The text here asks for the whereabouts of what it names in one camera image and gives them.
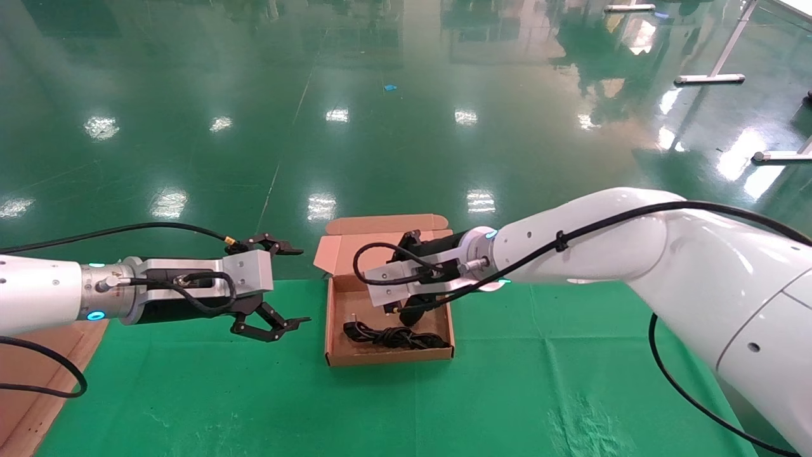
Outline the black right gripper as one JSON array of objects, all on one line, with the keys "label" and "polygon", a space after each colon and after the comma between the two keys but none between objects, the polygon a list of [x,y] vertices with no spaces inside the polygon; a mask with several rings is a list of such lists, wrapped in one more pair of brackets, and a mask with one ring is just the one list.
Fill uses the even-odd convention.
[{"label": "black right gripper", "polygon": [[[412,261],[415,258],[424,258],[432,255],[439,255],[441,252],[452,251],[463,243],[463,238],[467,232],[458,232],[446,237],[439,237],[432,240],[421,240],[421,231],[412,230],[404,232],[400,242],[397,244],[390,258],[391,262]],[[443,272],[435,271],[423,264],[416,263],[409,268],[408,277],[416,277],[419,284],[434,284],[450,282],[461,277],[458,260],[447,260],[447,262],[437,262],[428,260],[426,263],[435,264]],[[394,301],[386,304],[386,314],[414,314],[428,312],[444,305],[439,293],[421,293],[412,295],[405,300]]]}]

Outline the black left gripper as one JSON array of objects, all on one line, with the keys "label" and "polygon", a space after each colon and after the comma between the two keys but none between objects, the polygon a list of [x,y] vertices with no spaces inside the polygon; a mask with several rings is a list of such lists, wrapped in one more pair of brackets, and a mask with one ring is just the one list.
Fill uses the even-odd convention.
[{"label": "black left gripper", "polygon": [[[237,255],[248,251],[266,251],[271,256],[299,256],[302,249],[296,249],[284,240],[261,232],[253,237],[236,241],[226,240],[225,252]],[[158,277],[136,278],[136,288],[149,292],[169,293],[168,297],[139,299],[134,305],[134,323],[157,324],[189,319],[212,319],[218,316],[233,316],[230,332],[255,341],[279,341],[286,333],[295,331],[302,324],[312,321],[310,316],[285,319],[262,298],[261,293],[253,293],[240,298],[237,281],[226,272],[194,271],[169,275],[159,273]],[[249,323],[250,316],[261,319],[266,327]]]}]

